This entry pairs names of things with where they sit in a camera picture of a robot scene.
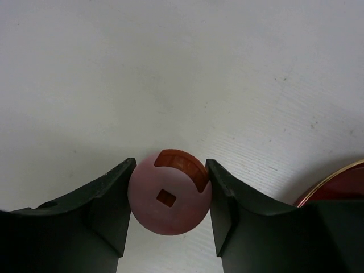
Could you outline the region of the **red round tray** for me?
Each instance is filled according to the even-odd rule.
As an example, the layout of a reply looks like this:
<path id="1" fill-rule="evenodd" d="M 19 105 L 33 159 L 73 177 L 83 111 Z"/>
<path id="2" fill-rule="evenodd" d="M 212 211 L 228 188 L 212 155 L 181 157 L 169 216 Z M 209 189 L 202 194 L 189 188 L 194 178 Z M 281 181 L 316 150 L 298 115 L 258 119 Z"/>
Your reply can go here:
<path id="1" fill-rule="evenodd" d="M 296 207 L 322 200 L 363 200 L 363 159 L 351 163 L 308 188 Z"/>

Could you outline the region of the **pink lid spice shaker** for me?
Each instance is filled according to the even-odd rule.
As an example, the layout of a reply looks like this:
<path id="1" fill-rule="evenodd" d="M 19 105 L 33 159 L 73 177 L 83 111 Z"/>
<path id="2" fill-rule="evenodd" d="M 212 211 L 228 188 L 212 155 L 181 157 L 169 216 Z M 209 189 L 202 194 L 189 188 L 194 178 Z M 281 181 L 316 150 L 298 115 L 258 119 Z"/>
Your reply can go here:
<path id="1" fill-rule="evenodd" d="M 137 164 L 127 195 L 134 217 L 144 228 L 160 235 L 180 235 L 205 218 L 212 184 L 196 157 L 165 149 Z"/>

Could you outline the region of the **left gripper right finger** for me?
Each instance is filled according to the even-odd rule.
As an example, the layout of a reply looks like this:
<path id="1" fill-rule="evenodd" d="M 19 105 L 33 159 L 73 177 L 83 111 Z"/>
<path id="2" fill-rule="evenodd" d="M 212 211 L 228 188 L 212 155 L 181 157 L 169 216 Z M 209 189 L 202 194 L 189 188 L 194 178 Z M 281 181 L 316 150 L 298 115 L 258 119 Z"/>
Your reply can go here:
<path id="1" fill-rule="evenodd" d="M 363 200 L 302 207 L 275 200 L 206 161 L 217 256 L 225 272 L 362 272 Z"/>

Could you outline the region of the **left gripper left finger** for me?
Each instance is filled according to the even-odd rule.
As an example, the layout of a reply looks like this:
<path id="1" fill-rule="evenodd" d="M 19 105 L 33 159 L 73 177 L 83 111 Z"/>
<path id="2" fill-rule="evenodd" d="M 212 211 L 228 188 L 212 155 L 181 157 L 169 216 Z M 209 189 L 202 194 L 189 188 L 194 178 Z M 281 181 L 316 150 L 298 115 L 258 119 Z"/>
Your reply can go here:
<path id="1" fill-rule="evenodd" d="M 1 211 L 2 272 L 116 272 L 130 220 L 128 158 L 39 207 Z"/>

